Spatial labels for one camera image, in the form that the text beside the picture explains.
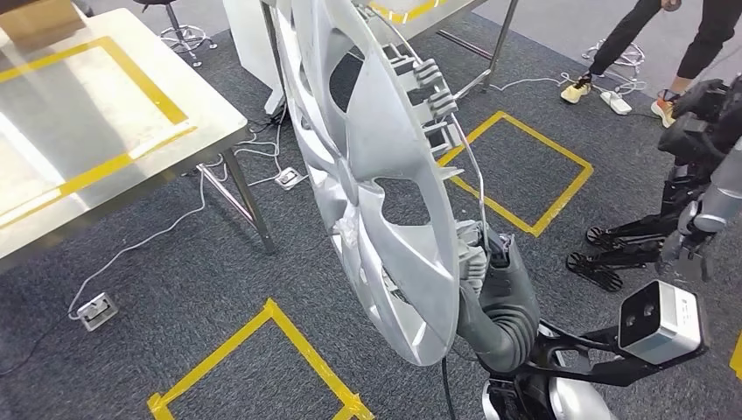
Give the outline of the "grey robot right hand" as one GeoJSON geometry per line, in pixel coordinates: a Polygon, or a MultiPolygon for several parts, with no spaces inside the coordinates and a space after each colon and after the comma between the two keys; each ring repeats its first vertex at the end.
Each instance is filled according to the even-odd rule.
{"type": "Polygon", "coordinates": [[[457,335],[482,366],[505,374],[524,364],[538,335],[540,309],[512,234],[486,230],[486,272],[479,289],[459,282],[457,335]]]}

